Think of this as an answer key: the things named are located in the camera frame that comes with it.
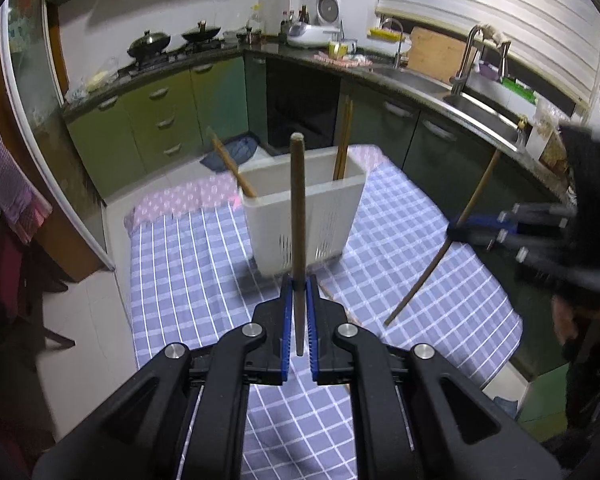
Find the person right hand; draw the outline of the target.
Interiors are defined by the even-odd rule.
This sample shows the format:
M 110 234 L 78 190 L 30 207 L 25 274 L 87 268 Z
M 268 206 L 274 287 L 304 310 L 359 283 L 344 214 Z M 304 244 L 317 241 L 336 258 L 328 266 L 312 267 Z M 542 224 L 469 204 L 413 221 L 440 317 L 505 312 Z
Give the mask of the person right hand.
M 578 331 L 573 321 L 573 307 L 559 296 L 552 298 L 552 318 L 556 338 L 562 347 L 567 341 L 577 338 Z

